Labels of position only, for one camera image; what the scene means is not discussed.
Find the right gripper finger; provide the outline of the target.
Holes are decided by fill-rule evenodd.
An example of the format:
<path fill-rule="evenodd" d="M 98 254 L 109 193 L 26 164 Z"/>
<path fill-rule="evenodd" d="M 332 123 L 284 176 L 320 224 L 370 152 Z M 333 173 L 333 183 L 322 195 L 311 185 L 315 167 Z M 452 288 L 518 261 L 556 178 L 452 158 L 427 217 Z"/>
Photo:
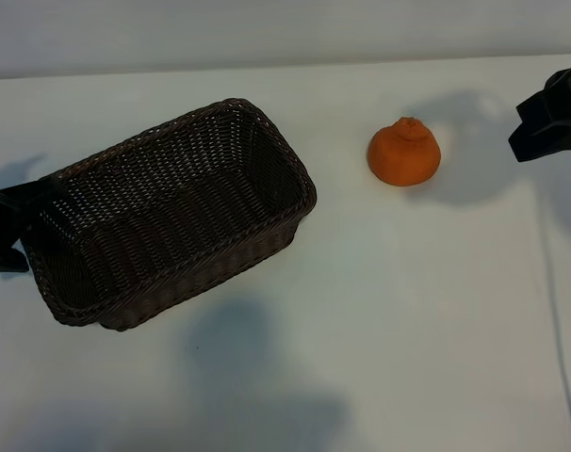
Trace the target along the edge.
<path fill-rule="evenodd" d="M 571 151 L 571 127 L 553 126 L 543 132 L 531 134 L 521 124 L 508 139 L 518 162 L 528 162 L 554 153 Z"/>
<path fill-rule="evenodd" d="M 529 125 L 571 125 L 571 94 L 538 92 L 516 110 Z"/>

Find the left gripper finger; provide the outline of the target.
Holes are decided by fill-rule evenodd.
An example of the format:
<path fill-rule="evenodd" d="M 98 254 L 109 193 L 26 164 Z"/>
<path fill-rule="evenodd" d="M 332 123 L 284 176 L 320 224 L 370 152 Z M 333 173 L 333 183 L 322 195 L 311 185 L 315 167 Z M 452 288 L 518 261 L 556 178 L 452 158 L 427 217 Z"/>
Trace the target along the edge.
<path fill-rule="evenodd" d="M 14 248 L 0 253 L 0 273 L 27 273 L 29 265 L 24 254 Z"/>
<path fill-rule="evenodd" d="M 49 202 L 63 198 L 67 191 L 59 179 L 44 177 L 37 181 L 10 186 L 2 190 L 2 204 L 25 214 L 38 212 Z"/>

